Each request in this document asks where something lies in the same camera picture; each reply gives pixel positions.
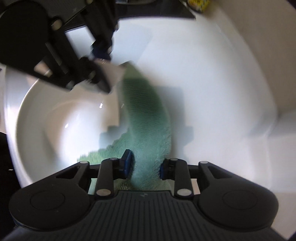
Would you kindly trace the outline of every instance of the yellow sponge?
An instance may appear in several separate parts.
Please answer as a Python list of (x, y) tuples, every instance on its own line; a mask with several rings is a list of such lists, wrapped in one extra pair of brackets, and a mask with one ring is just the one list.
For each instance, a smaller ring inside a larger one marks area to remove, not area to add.
[(209, 5), (210, 0), (187, 0), (188, 5), (198, 12), (204, 12), (206, 7)]

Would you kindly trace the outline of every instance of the white wall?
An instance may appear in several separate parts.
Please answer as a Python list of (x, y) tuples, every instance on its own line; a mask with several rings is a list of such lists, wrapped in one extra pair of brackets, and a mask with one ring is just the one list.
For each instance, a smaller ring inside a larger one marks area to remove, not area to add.
[(280, 112), (296, 108), (296, 10), (287, 0), (216, 0), (257, 58)]
[(296, 231), (296, 110), (283, 114), (267, 141), (270, 189), (279, 200), (273, 228), (288, 238)]

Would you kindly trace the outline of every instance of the black gripper base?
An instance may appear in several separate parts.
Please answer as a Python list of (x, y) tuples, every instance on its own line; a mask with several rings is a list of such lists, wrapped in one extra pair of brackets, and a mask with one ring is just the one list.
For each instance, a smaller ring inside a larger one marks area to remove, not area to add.
[(170, 191), (119, 191), (98, 200), (87, 216), (71, 227), (51, 232), (18, 227), (3, 241), (280, 241), (271, 228), (253, 232), (224, 230), (205, 220), (193, 202)]

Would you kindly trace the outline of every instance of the black plastic bracket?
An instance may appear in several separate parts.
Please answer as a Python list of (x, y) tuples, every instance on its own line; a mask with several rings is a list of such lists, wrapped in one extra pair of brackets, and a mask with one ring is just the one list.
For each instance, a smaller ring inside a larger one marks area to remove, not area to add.
[(165, 159), (160, 167), (160, 178), (175, 181), (175, 197), (181, 199), (193, 198), (190, 172), (186, 161), (177, 158)]
[(130, 150), (121, 159), (106, 159), (100, 165), (78, 162), (17, 191), (9, 203), (10, 213), (17, 224), (35, 230), (70, 225), (92, 205), (87, 194), (91, 178), (97, 177), (95, 199), (112, 197), (113, 180), (127, 178), (131, 163)]
[[(91, 1), (81, 14), (107, 59), (112, 35), (117, 25), (114, 1)], [(109, 93), (111, 88), (101, 68), (92, 61), (78, 59), (64, 32), (61, 17), (50, 17), (41, 4), (20, 0), (5, 7), (0, 17), (0, 62), (56, 86), (71, 90), (83, 80), (89, 80)], [(46, 74), (36, 70), (44, 63)]]
[[(175, 180), (175, 168), (176, 168), (176, 161), (181, 160), (177, 158), (165, 159), (160, 166), (160, 179), (162, 180)], [(197, 179), (199, 175), (199, 168), (195, 165), (187, 165), (190, 178)]]
[(198, 167), (196, 205), (207, 218), (239, 231), (271, 226), (279, 207), (271, 191), (207, 161)]

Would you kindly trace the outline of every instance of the white sink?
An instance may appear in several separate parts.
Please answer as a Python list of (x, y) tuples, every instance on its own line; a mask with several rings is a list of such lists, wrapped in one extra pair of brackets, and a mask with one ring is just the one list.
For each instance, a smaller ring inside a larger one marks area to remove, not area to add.
[[(255, 58), (223, 12), (216, 8), (211, 17), (196, 20), (126, 19), (119, 26), (112, 62), (132, 61), (157, 89), (172, 122), (170, 157), (189, 164), (207, 160), (272, 191), (284, 190), (280, 184), (273, 190), (276, 173), (267, 145), (275, 103)], [(79, 57), (89, 54), (85, 46), (93, 39), (86, 28), (67, 35)], [(36, 82), (20, 110), (7, 108), (7, 118), (18, 114), (7, 127), (21, 185), (119, 138), (126, 130), (121, 106), (116, 88), (110, 95), (81, 86), (68, 93)]]

